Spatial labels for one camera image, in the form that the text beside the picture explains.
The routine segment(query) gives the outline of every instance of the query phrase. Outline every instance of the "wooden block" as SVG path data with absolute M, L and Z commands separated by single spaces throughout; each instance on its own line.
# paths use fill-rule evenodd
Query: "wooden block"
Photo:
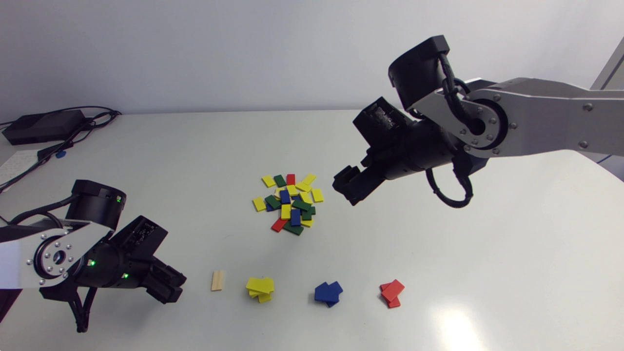
M 210 291 L 223 290 L 223 270 L 215 270 L 212 272 L 212 285 Z
M 299 189 L 301 191 L 305 191 L 305 192 L 308 192 L 308 191 L 312 190 L 311 186 L 309 186 L 308 184 L 305 184 L 303 182 L 299 182 L 299 183 L 295 184 L 295 188 L 297 188 L 297 189 Z
M 258 302 L 264 303 L 271 300 L 271 294 L 260 294 L 258 295 Z
M 314 174 L 308 174 L 308 175 L 306 175 L 306 177 L 301 182 L 304 183 L 304 184 L 312 185 L 312 182 L 315 179 L 316 179 L 316 176 Z
M 270 175 L 265 175 L 264 177 L 262 177 L 262 181 L 265 183 L 267 188 L 275 186 L 275 180 L 273 180 L 273 177 Z
M 288 190 L 288 194 L 290 196 L 296 196 L 297 194 L 299 194 L 297 188 L 295 188 L 294 185 L 286 185 L 286 190 Z
M 314 202 L 323 202 L 323 201 L 325 201 L 325 199 L 323 198 L 323 193 L 321 192 L 321 189 L 313 189 L 312 190 L 312 197 L 314 198 Z
M 290 219 L 290 204 L 282 204 L 281 205 L 281 217 L 282 219 Z
M 302 191 L 299 193 L 301 196 L 301 200 L 307 204 L 312 204 L 312 198 L 310 197 L 310 193 L 306 191 Z
M 266 210 L 265 201 L 261 197 L 253 199 L 253 205 L 256 207 L 256 212 Z

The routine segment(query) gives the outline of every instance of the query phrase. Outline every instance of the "red block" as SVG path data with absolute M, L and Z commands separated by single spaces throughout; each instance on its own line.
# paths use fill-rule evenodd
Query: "red block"
M 275 230 L 276 232 L 280 232 L 280 230 L 284 227 L 284 225 L 286 224 L 286 222 L 288 222 L 288 219 L 281 219 L 278 218 L 275 223 L 273 223 L 273 225 L 271 226 L 271 229 Z
M 386 301 L 392 301 L 396 299 L 403 289 L 405 289 L 405 286 L 403 286 L 403 284 L 401 284 L 398 280 L 394 279 L 390 285 L 388 285 L 381 292 L 381 295 L 386 299 Z

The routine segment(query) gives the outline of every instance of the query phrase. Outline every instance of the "white table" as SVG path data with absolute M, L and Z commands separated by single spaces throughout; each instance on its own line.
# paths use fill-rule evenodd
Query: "white table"
M 75 179 L 111 185 L 128 195 L 119 228 L 142 214 L 167 229 L 156 256 L 188 280 L 176 304 L 100 290 L 86 334 L 66 304 L 25 290 L 0 350 L 624 349 L 617 178 L 562 151 L 491 160 L 465 209 L 443 205 L 424 174 L 351 207 L 331 183 L 364 156 L 357 113 L 122 116 L 53 159 L 0 195 L 1 215 L 63 199 Z M 251 204 L 271 192 L 261 176 L 290 172 L 317 174 L 325 194 L 301 237 L 271 231 L 277 212 Z M 462 194 L 450 167 L 436 177 Z M 215 269 L 221 292 L 209 289 Z M 275 280 L 265 304 L 245 290 L 261 276 Z M 379 284 L 392 279 L 406 289 L 389 310 Z M 315 303 L 314 288 L 335 280 L 340 303 Z

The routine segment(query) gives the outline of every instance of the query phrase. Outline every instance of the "colored block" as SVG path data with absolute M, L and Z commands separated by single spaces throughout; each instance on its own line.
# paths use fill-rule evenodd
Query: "colored block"
M 265 197 L 265 201 L 268 205 L 271 205 L 274 209 L 279 209 L 281 207 L 281 202 L 275 198 L 273 195 L 269 195 Z
M 295 188 L 294 185 L 286 185 L 286 190 L 288 190 L 288 194 L 290 196 L 296 196 L 297 194 L 299 194 L 297 188 Z
M 304 184 L 311 185 L 315 179 L 316 179 L 316 176 L 314 174 L 308 174 L 301 182 Z
M 286 224 L 286 222 L 288 222 L 288 219 L 281 219 L 278 218 L 275 223 L 273 223 L 273 225 L 271 226 L 271 229 L 275 230 L 276 232 L 280 232 L 281 229 L 284 227 L 284 225 Z
M 388 285 L 381 292 L 381 296 L 383 296 L 386 301 L 392 301 L 403 291 L 403 289 L 405 289 L 405 286 L 403 286 L 403 284 L 401 284 L 398 280 L 394 279 L 390 285 Z
M 262 200 L 261 197 L 253 199 L 253 205 L 256 207 L 256 212 L 266 210 L 265 202 Z
M 309 186 L 308 184 L 305 184 L 303 182 L 299 182 L 299 183 L 295 184 L 295 188 L 297 188 L 297 189 L 299 189 L 301 191 L 305 191 L 305 192 L 308 192 L 308 191 L 312 190 L 311 186 Z
M 312 197 L 314 198 L 314 202 L 323 202 L 323 201 L 325 201 L 325 199 L 323 198 L 323 193 L 321 192 L 321 189 L 313 189 L 312 190 Z
M 265 183 L 267 188 L 275 186 L 275 180 L 270 175 L 265 175 L 262 177 L 262 181 Z
M 292 206 L 297 209 L 302 209 L 304 211 L 310 211 L 312 209 L 312 205 L 298 200 L 293 201 Z
M 277 184 L 278 187 L 286 186 L 286 181 L 284 180 L 284 177 L 281 176 L 281 174 L 274 176 L 273 180 L 275 180 L 275 184 Z
M 258 295 L 258 302 L 263 303 L 271 300 L 271 294 L 260 294 Z
M 283 204 L 281 206 L 281 217 L 282 219 L 290 219 L 290 210 L 292 208 L 290 207 L 290 204 Z
M 305 191 L 300 192 L 300 193 L 299 193 L 299 196 L 301 197 L 301 200 L 302 200 L 303 202 L 306 202 L 306 203 L 308 203 L 308 204 L 311 204 L 311 203 L 312 203 L 312 198 L 310 197 L 310 193 L 309 193 L 309 192 L 305 192 Z
M 288 222 L 286 222 L 286 224 L 284 225 L 284 229 L 288 230 L 289 232 L 291 232 L 293 234 L 297 234 L 297 235 L 301 235 L 301 233 L 303 232 L 303 227 L 302 226 L 293 227 Z
M 280 201 L 282 204 L 290 204 L 290 194 L 288 190 L 280 191 Z
M 290 210 L 290 225 L 292 225 L 293 227 L 298 227 L 301 225 L 301 210 Z

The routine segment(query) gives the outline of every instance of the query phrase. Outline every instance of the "blue object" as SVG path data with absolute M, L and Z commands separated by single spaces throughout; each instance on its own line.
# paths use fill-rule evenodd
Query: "blue object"
M 280 191 L 280 201 L 282 204 L 290 204 L 290 194 L 288 190 Z
M 290 210 L 290 225 L 292 225 L 293 227 L 297 227 L 301 225 L 301 210 L 299 209 Z

